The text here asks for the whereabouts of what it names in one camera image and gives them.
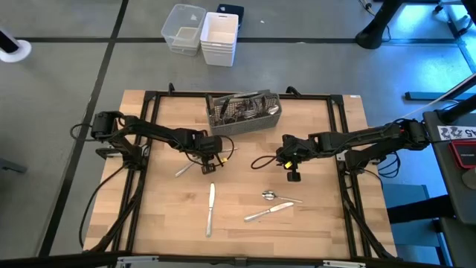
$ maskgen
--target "stacked white bin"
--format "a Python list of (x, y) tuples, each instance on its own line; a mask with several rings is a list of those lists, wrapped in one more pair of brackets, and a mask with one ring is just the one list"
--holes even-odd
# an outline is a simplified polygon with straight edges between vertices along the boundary
[(200, 43), (208, 65), (233, 65), (237, 48), (238, 15), (208, 12)]
[(200, 46), (200, 33), (206, 10), (189, 4), (176, 4), (161, 34), (171, 51), (195, 56)]

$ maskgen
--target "wooden table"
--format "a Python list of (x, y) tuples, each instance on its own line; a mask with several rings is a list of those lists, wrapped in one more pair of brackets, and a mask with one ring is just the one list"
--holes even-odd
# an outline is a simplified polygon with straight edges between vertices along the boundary
[[(120, 111), (137, 115), (144, 91), (124, 92)], [(348, 259), (343, 209), (335, 159), (313, 159), (299, 166), (302, 181), (290, 183), (286, 170), (269, 165), (250, 169), (258, 156), (273, 155), (281, 136), (306, 138), (310, 133), (330, 131), (327, 105), (322, 100), (282, 100), (283, 114), (277, 126), (255, 133), (231, 136), (239, 149), (223, 168), (202, 175), (198, 165), (179, 178), (174, 174), (188, 163), (183, 153), (160, 141), (152, 143), (149, 169), (134, 242), (134, 253), (155, 255), (248, 256), (267, 258)], [(359, 96), (344, 96), (350, 131), (367, 128)], [(204, 98), (161, 98), (157, 124), (170, 128), (209, 130)], [(224, 148), (230, 147), (224, 141)], [(103, 179), (117, 170), (122, 159), (106, 161)], [(368, 169), (375, 171), (374, 166)], [(93, 247), (115, 221), (123, 194), (126, 171), (119, 173), (99, 191), (94, 204), (85, 249)], [(386, 250), (396, 255), (385, 201), (378, 179), (358, 176), (368, 226)], [(216, 185), (213, 234), (205, 237), (210, 183)], [(243, 217), (280, 203), (261, 197), (273, 190), (284, 197), (303, 200), (294, 207), (245, 223)], [(354, 223), (356, 245), (361, 241)], [(125, 246), (123, 232), (120, 249)]]

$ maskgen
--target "spoon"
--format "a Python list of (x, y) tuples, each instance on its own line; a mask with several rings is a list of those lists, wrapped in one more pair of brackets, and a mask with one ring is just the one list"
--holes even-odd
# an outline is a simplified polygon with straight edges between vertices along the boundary
[(273, 200), (274, 198), (279, 198), (281, 200), (288, 200), (288, 201), (292, 201), (292, 202), (303, 202), (301, 200), (296, 200), (296, 199), (292, 199), (292, 198), (287, 198), (287, 197), (279, 197), (277, 196), (273, 191), (264, 191), (262, 194), (261, 194), (264, 199), (266, 200)]
[(280, 107), (275, 104), (275, 105), (273, 105), (273, 106), (271, 106), (271, 107), (268, 108), (268, 114), (273, 115), (273, 114), (275, 114), (279, 109), (280, 109)]

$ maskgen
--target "label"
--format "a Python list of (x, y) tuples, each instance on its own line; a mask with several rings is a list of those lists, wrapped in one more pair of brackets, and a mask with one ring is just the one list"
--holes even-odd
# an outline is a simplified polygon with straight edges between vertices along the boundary
[(438, 126), (438, 133), (442, 141), (476, 138), (476, 127)]

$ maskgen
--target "metal mesh basket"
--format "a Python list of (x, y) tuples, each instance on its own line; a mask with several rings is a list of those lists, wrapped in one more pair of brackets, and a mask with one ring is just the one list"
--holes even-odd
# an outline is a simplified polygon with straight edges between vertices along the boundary
[[(277, 106), (277, 111), (271, 115), (268, 110), (273, 106)], [(214, 135), (237, 135), (274, 127), (281, 111), (279, 95), (269, 90), (213, 100), (207, 97), (208, 123)]]

